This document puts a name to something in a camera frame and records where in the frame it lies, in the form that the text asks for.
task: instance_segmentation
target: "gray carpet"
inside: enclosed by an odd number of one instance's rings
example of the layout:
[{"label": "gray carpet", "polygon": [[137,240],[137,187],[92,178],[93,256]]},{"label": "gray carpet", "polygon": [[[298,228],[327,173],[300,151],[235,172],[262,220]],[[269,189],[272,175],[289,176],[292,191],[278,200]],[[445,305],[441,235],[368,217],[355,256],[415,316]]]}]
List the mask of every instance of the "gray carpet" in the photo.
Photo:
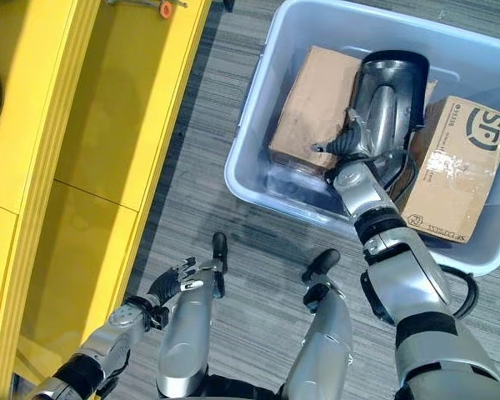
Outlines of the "gray carpet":
[{"label": "gray carpet", "polygon": [[[210,370],[276,390],[311,321],[298,277],[313,257],[335,247],[342,260],[331,275],[347,296],[355,344],[342,398],[392,399],[398,388],[394,329],[373,316],[359,286],[366,264],[357,241],[239,201],[224,184],[239,108],[281,2],[238,0],[231,14],[221,3],[212,5],[207,20],[127,292],[144,293],[182,258],[210,258],[212,234],[224,231],[230,270],[227,295],[214,306]],[[500,38],[500,1],[364,3]],[[465,323],[500,370],[500,268],[478,283],[482,296]],[[464,289],[452,281],[452,290],[457,304]],[[130,368],[111,398],[157,398],[162,335],[150,332],[133,349]]]}]

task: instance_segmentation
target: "brown cardboard box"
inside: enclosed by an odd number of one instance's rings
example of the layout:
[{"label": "brown cardboard box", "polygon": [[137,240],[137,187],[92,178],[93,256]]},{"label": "brown cardboard box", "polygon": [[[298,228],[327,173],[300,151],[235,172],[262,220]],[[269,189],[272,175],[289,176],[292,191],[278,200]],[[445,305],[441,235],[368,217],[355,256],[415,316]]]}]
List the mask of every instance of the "brown cardboard box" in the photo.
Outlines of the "brown cardboard box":
[{"label": "brown cardboard box", "polygon": [[402,216],[418,231],[466,243],[500,163],[500,112],[446,97],[428,106],[426,127],[415,134],[411,150],[419,172],[398,204]]},{"label": "brown cardboard box", "polygon": [[270,142],[272,160],[315,175],[335,166],[335,156],[310,147],[330,142],[341,132],[360,62],[311,47]]}]

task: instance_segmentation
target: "robotic hand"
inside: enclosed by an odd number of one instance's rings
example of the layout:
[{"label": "robotic hand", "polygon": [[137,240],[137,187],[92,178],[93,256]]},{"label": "robotic hand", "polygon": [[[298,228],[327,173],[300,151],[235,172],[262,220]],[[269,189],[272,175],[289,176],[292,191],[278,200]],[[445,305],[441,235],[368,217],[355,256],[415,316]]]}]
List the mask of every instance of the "robotic hand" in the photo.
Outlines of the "robotic hand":
[{"label": "robotic hand", "polygon": [[169,310],[164,304],[179,293],[203,286],[197,277],[199,271],[192,269],[195,263],[194,257],[183,260],[158,277],[146,295],[127,298],[28,398],[83,400],[94,393],[105,398],[128,365],[131,347],[151,328],[161,330],[167,326]]}]

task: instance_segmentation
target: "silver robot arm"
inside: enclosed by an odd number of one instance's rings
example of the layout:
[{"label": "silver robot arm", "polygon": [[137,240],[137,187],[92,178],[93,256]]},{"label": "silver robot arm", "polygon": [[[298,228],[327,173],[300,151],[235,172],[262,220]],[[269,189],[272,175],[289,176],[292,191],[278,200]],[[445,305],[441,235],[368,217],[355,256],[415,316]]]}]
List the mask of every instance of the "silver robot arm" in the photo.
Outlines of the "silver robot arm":
[{"label": "silver robot arm", "polygon": [[129,297],[53,377],[44,380],[27,398],[84,400],[94,393],[106,397],[128,365],[132,346],[151,328],[163,329],[168,324],[168,309],[163,304],[180,292],[203,286],[203,281],[188,278],[194,263],[194,258],[188,258],[156,279],[148,294]]},{"label": "silver robot arm", "polygon": [[361,284],[374,314],[396,325],[398,400],[500,400],[500,374],[482,345],[449,311],[442,269],[406,227],[363,161],[345,165],[342,196],[369,264]]}]

